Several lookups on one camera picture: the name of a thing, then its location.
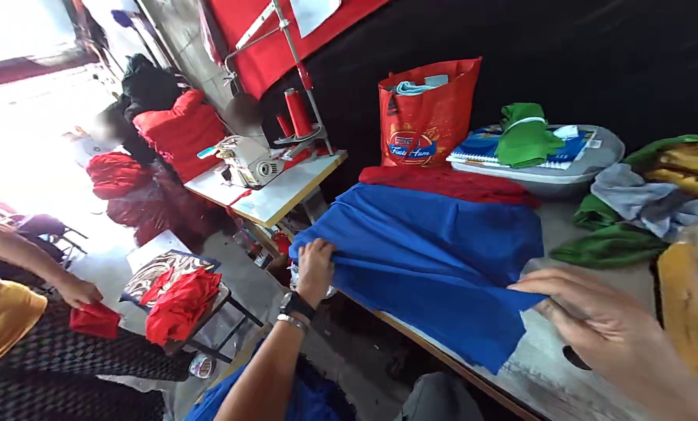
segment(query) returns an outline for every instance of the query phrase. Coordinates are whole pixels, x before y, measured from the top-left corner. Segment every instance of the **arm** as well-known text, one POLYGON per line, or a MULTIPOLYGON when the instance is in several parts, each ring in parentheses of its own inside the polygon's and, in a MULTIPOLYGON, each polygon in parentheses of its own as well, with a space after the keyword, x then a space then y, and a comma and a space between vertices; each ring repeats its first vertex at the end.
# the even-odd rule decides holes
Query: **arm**
MULTIPOLYGON (((335 247, 325 240, 299 248, 297 293, 313 308, 325 297, 333 278, 331 254, 335 247)), ((308 324, 299 313, 291 316, 308 324)), ((273 330, 224 399, 215 421, 282 421, 294 382, 294 369, 305 333, 286 321, 273 330)))
POLYGON ((67 273, 47 253, 19 234, 0 227, 0 260, 21 267, 54 285, 73 307, 102 300, 97 287, 67 273))
POLYGON ((580 358, 657 419, 698 421, 698 379, 642 304, 564 269, 529 273, 508 288, 550 295, 584 313, 578 319, 553 298, 536 306, 580 358))

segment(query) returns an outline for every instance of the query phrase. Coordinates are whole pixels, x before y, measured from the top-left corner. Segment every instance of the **patterned cushion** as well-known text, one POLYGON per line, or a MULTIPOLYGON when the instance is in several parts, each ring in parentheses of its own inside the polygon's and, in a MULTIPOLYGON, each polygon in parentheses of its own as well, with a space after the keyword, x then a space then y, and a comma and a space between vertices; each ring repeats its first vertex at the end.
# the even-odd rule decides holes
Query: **patterned cushion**
POLYGON ((120 295, 120 301, 130 301, 144 311, 150 311, 157 301, 149 301, 146 306, 142 306, 139 304, 141 298, 151 289, 151 285, 154 284, 159 275, 169 271, 170 267, 175 267, 175 272, 172 273, 169 282, 162 287, 159 294, 164 294, 180 278, 181 274, 195 272, 200 267, 205 267, 206 272, 213 272, 220 264, 212 258, 170 250, 152 259, 133 275, 128 285, 125 285, 125 289, 120 295))

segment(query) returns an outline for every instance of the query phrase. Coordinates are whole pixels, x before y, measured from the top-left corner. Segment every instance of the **bracelet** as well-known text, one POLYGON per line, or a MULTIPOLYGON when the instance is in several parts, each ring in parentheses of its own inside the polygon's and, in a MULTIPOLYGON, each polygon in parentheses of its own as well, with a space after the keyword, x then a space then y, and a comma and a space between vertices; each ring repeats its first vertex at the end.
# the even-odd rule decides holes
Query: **bracelet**
POLYGON ((305 332, 305 334, 307 335, 307 325, 302 320, 294 318, 290 315, 286 315, 284 313, 279 314, 279 316, 276 317, 276 320, 286 321, 287 323, 293 324, 294 326, 297 326, 298 328, 302 329, 302 331, 305 332))

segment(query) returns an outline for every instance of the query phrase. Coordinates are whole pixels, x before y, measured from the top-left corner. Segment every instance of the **gray fabric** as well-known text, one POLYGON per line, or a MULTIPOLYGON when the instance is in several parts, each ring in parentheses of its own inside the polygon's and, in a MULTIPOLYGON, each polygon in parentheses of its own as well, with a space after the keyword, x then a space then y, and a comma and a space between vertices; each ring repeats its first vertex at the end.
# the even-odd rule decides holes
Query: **gray fabric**
POLYGON ((624 219, 664 241, 675 241, 682 226, 698 222, 698 198, 675 184, 646 183, 627 164, 601 171, 590 191, 624 219))
POLYGON ((460 379, 445 373, 421 376, 395 421, 483 421, 460 379))

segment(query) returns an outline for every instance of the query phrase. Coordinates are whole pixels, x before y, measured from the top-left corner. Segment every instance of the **hand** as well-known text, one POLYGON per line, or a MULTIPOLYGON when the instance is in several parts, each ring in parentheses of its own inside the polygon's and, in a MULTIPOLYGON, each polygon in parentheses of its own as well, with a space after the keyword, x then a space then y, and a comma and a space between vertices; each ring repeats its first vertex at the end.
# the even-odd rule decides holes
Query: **hand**
POLYGON ((698 419, 698 380, 658 321, 633 298, 580 271, 544 269, 508 286, 550 295, 536 306, 588 366, 661 419, 698 419))
POLYGON ((316 308, 325 298, 325 292, 333 281, 331 254, 335 250, 336 246, 323 238, 299 247, 297 293, 312 308, 316 308))
POLYGON ((101 301, 104 298, 95 284, 81 280, 70 273, 66 273, 64 279, 53 284, 63 296, 63 300, 74 309, 81 308, 83 304, 101 301))

